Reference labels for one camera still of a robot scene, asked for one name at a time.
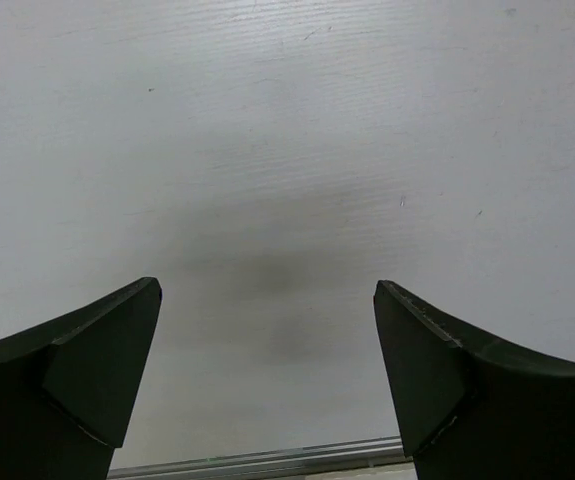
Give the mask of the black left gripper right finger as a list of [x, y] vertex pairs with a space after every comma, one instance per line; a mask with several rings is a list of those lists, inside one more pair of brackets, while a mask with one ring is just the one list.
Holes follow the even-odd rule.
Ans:
[[381, 280], [374, 313], [404, 454], [421, 479], [575, 479], [575, 362]]

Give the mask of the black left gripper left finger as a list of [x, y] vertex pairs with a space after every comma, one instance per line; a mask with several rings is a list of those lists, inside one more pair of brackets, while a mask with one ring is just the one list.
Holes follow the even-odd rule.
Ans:
[[0, 340], [0, 479], [104, 479], [123, 446], [161, 307], [138, 279]]

